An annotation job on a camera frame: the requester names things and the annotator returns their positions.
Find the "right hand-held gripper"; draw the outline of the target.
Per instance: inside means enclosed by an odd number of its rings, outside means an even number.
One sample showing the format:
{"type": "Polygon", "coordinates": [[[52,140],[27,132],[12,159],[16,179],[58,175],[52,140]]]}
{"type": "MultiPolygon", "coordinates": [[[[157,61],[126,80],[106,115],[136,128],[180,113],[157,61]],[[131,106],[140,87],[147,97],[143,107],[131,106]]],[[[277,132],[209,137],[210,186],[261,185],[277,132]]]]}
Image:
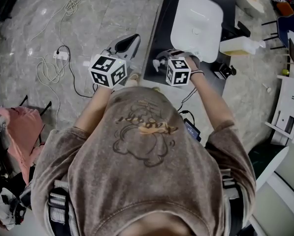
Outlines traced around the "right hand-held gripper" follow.
{"type": "Polygon", "coordinates": [[[165,70],[165,82],[172,87],[187,86],[193,72],[187,63],[187,57],[195,63],[198,70],[200,56],[192,52],[171,49],[157,54],[156,71],[159,72],[161,69],[165,70]]]}

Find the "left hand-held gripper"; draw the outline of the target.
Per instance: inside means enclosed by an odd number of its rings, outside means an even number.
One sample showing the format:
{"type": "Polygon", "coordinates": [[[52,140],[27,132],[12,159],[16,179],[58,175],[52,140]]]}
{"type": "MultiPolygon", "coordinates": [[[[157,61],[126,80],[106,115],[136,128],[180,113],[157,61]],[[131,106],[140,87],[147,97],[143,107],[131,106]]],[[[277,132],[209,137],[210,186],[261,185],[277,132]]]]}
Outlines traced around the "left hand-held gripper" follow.
{"type": "Polygon", "coordinates": [[[127,77],[128,61],[135,57],[140,43],[139,34],[125,35],[100,54],[92,55],[88,71],[93,83],[109,89],[119,84],[127,77]]]}

